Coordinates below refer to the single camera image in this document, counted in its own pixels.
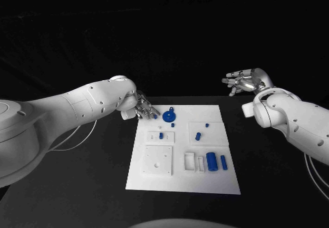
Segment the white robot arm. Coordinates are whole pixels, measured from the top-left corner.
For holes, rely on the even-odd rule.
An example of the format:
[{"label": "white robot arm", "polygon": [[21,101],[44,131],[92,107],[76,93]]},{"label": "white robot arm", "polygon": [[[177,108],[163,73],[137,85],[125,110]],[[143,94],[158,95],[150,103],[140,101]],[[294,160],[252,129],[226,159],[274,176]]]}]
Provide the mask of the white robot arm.
[{"label": "white robot arm", "polygon": [[114,110],[124,120],[160,115],[125,76],[40,100],[0,100],[0,187],[31,172],[60,134]]},{"label": "white robot arm", "polygon": [[329,110],[274,87],[259,68],[226,74],[222,82],[232,87],[229,96],[242,91],[255,93],[254,101],[242,105],[245,117],[254,116],[261,127],[278,129],[287,141],[329,165]]}]

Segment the black curtain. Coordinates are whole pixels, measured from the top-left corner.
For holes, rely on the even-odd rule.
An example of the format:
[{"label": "black curtain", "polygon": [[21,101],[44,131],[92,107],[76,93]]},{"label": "black curtain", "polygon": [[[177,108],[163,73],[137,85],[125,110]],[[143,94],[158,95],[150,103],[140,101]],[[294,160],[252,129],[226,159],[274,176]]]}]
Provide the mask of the black curtain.
[{"label": "black curtain", "polygon": [[228,95],[225,74],[259,67],[326,104],[323,22],[308,5],[275,1],[3,4],[0,98],[39,99],[114,75],[147,96]]}]

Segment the blue object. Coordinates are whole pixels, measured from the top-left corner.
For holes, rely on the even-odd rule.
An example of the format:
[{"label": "blue object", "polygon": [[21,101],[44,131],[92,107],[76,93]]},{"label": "blue object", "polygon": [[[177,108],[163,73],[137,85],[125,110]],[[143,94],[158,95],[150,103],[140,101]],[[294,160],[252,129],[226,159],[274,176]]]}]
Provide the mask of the blue object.
[{"label": "blue object", "polygon": [[196,141],[199,141],[199,140],[200,140],[200,133],[199,133],[199,132],[196,133],[194,140],[196,140]]},{"label": "blue object", "polygon": [[176,114],[174,114],[174,112],[173,112],[173,107],[170,107],[170,108],[169,108],[169,111],[166,111],[166,112],[163,113],[163,120],[164,120],[167,123],[170,123],[170,122],[174,121],[174,119],[176,119]]},{"label": "blue object", "polygon": [[220,156],[220,165],[222,165],[222,169],[228,170],[228,166],[226,166],[226,161],[225,161],[225,156]]},{"label": "blue object", "polygon": [[218,161],[216,161],[216,155],[213,152],[206,153],[206,163],[207,163],[207,170],[216,171],[218,170]]}]

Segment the white cable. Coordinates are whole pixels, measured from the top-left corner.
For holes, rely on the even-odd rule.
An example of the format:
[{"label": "white cable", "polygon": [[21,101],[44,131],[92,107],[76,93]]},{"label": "white cable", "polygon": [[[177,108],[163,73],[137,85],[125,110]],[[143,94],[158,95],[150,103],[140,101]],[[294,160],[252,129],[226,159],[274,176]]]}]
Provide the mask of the white cable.
[{"label": "white cable", "polygon": [[[89,135],[91,135],[91,133],[92,133],[92,130],[93,130],[93,128],[95,128],[95,124],[96,124],[96,120],[95,120],[93,127],[92,127],[92,129],[91,129],[91,132],[89,132],[88,136],[85,137],[85,139],[82,140],[82,142],[88,139],[88,137],[89,137]],[[70,147],[69,149],[65,149],[65,150],[53,150],[53,151],[69,151],[69,150],[72,150],[76,146],[73,146],[73,147]]]},{"label": "white cable", "polygon": [[317,185],[317,183],[316,183],[316,181],[314,181],[314,179],[313,179],[313,176],[311,176],[311,173],[310,173],[310,168],[308,168],[308,163],[307,163],[307,159],[306,159],[306,153],[304,153],[303,155],[304,155],[304,163],[306,163],[307,171],[308,171],[308,174],[310,174],[310,178],[311,178],[311,180],[313,180],[313,182],[314,182],[314,185],[317,186],[317,188],[319,188],[319,190],[320,190],[323,196],[324,196],[324,197],[327,198],[327,200],[329,200],[329,197],[326,196],[323,190],[320,189],[320,187],[319,187],[319,185]]},{"label": "white cable", "polygon": [[310,159],[311,167],[313,167],[313,169],[314,169],[314,173],[316,173],[316,175],[317,175],[317,177],[319,177],[321,183],[329,187],[329,184],[323,181],[323,179],[321,179],[321,177],[320,177],[320,174],[317,173],[317,170],[316,170],[316,168],[314,168],[314,165],[313,165],[311,157],[310,157],[310,156],[308,156],[308,159]]},{"label": "white cable", "polygon": [[68,141],[68,139],[73,136],[73,134],[75,134],[76,130],[79,129],[79,127],[81,126],[76,127],[76,129],[75,129],[73,133],[69,135],[69,137],[53,148],[50,148],[47,150],[47,152],[52,151],[55,148],[57,148]]}]

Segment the hole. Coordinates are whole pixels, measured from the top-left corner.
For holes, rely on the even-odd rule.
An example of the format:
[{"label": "hole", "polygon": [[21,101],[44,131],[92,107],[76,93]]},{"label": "hole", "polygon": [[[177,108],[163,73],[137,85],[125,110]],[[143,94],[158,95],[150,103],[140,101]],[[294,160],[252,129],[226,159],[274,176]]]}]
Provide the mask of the hole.
[{"label": "hole", "polygon": [[26,113],[24,113],[24,112],[17,111],[17,113],[18,113],[21,116],[26,116]]},{"label": "hole", "polygon": [[323,143],[324,143],[324,141],[323,141],[323,140],[320,140],[320,141],[319,141],[319,143],[317,143],[317,146],[321,146],[321,145],[323,145]]}]

